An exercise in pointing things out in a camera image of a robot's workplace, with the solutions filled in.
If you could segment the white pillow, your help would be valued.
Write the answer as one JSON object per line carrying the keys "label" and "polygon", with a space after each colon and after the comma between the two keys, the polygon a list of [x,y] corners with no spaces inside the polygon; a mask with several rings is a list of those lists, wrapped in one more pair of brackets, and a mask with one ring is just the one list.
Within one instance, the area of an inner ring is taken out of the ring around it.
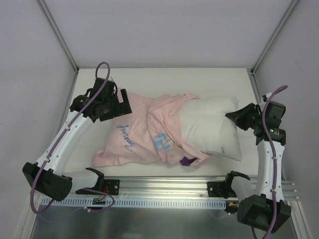
{"label": "white pillow", "polygon": [[237,126],[225,115],[238,110],[236,97],[193,99],[179,111],[182,138],[199,152],[241,161]]}

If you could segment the pink Journey pillow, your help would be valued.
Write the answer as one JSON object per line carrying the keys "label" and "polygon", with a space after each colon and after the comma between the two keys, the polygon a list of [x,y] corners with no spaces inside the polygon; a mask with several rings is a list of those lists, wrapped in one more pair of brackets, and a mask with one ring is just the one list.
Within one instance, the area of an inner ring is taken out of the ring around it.
{"label": "pink Journey pillow", "polygon": [[209,155],[199,152],[182,138],[179,111],[185,102],[198,99],[187,93],[149,98],[129,93],[132,113],[113,119],[106,147],[96,152],[94,167],[119,166],[127,163],[180,164],[184,157],[197,158],[197,166]]}

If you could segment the purple Elsa pillowcase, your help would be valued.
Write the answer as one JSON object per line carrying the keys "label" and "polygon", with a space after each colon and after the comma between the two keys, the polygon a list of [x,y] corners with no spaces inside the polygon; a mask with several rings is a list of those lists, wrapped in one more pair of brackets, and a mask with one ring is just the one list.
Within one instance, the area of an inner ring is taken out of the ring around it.
{"label": "purple Elsa pillowcase", "polygon": [[197,160],[197,158],[188,159],[187,157],[184,157],[179,162],[184,167],[189,167],[192,163],[194,163]]}

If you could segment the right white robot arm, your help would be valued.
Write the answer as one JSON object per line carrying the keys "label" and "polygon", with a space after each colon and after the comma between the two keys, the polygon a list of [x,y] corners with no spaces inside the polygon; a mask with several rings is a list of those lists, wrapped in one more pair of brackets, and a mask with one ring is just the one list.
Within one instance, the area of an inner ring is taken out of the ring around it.
{"label": "right white robot arm", "polygon": [[231,171],[224,180],[225,197],[239,201],[237,221],[265,232],[275,233],[291,216],[282,191],[281,166],[286,131],[280,128],[286,106],[265,96],[264,104],[249,104],[225,116],[242,129],[252,129],[258,151],[257,184],[252,187],[248,175]]}

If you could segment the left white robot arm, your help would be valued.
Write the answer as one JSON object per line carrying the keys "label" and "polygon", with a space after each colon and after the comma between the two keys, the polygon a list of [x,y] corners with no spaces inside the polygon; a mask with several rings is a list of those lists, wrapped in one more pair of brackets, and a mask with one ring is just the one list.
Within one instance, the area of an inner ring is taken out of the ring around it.
{"label": "left white robot arm", "polygon": [[104,174],[91,167],[65,173],[67,162],[79,140],[93,124],[132,113],[126,89],[112,80],[97,78],[85,94],[74,98],[59,133],[37,159],[27,162],[22,172],[31,191],[60,202],[70,193],[99,194],[104,189]]}

